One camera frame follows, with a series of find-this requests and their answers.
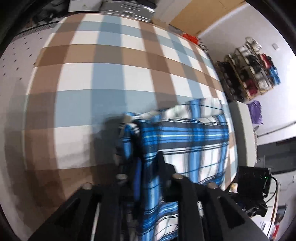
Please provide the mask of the tan wooden door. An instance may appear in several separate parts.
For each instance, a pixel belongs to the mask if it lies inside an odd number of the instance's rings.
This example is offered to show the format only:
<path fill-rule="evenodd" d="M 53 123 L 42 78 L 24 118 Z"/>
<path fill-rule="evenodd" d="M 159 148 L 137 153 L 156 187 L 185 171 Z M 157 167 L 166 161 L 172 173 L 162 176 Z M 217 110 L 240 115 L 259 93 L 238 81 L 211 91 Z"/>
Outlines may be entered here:
<path fill-rule="evenodd" d="M 240 0 L 191 1 L 170 22 L 170 25 L 189 35 L 196 36 L 217 20 L 244 4 L 245 1 Z"/>

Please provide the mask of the blue white plaid shirt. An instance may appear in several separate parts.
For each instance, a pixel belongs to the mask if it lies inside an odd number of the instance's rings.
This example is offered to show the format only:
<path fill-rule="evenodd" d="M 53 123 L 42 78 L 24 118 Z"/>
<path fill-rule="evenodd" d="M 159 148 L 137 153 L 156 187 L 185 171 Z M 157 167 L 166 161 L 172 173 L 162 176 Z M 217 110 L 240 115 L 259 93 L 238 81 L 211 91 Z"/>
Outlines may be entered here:
<path fill-rule="evenodd" d="M 161 164 L 172 166 L 194 183 L 221 184 L 229 145 L 227 118 L 217 98 L 124 113 L 116 157 L 131 181 L 132 238 L 172 240 L 178 235 L 178 205 L 165 201 Z"/>

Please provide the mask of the purple hanging garment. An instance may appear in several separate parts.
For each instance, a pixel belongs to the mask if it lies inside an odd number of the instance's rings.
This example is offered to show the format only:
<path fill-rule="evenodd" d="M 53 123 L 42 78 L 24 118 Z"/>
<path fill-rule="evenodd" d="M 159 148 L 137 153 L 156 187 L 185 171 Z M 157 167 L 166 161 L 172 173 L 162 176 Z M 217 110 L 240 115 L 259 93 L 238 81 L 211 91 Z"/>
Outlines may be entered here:
<path fill-rule="evenodd" d="M 251 121 L 253 124 L 263 125 L 263 118 L 261 113 L 261 104 L 259 101 L 254 100 L 247 104 Z"/>

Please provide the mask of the orange bag on floor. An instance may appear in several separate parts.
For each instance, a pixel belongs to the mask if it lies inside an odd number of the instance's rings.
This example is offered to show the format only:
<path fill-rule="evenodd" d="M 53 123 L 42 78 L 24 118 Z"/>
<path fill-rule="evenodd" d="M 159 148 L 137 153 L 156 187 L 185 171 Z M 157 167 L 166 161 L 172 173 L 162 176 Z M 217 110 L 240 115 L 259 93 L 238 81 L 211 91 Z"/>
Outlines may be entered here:
<path fill-rule="evenodd" d="M 192 36 L 192 35 L 189 35 L 187 33 L 183 33 L 182 37 L 187 39 L 188 41 L 196 44 L 196 45 L 199 45 L 199 39 L 196 36 Z"/>

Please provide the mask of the grey bed frame edge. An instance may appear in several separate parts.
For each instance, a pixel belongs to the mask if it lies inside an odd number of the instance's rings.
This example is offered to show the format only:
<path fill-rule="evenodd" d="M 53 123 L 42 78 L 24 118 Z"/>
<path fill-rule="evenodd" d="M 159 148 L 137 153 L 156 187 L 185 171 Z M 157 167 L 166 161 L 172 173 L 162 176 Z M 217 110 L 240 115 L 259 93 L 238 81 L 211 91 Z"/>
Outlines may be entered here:
<path fill-rule="evenodd" d="M 239 101 L 228 105 L 234 127 L 238 165 L 254 167 L 257 161 L 257 146 L 248 105 Z"/>

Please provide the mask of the checkered bed sheet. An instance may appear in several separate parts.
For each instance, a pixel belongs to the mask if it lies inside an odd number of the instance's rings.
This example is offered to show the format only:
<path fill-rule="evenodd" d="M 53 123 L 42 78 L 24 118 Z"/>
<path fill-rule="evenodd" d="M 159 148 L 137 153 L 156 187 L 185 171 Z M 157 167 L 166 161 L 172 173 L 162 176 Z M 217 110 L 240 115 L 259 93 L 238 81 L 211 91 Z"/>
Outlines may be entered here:
<path fill-rule="evenodd" d="M 75 14 L 1 56 L 1 207 L 21 240 L 84 183 L 110 183 L 124 112 L 218 98 L 206 53 L 145 22 Z"/>

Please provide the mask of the wooden shoe rack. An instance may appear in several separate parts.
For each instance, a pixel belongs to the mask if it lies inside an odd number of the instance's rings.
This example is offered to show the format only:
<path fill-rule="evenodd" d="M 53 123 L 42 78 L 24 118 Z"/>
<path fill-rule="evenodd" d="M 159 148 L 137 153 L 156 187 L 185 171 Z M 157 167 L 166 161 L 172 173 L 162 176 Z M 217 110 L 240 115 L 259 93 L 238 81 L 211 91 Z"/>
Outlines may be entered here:
<path fill-rule="evenodd" d="M 253 100 L 280 84 L 272 58 L 261 49 L 254 38 L 246 37 L 243 45 L 216 62 L 215 70 L 229 102 Z"/>

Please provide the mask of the white wall switch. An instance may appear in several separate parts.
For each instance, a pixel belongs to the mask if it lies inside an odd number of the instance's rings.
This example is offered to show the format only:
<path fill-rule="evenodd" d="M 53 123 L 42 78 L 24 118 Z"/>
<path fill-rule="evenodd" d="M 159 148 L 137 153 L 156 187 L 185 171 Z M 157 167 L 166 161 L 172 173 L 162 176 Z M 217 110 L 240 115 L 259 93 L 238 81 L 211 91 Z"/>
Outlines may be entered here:
<path fill-rule="evenodd" d="M 278 50 L 279 49 L 279 47 L 278 47 L 278 45 L 276 43 L 272 44 L 272 46 L 273 46 L 274 50 Z"/>

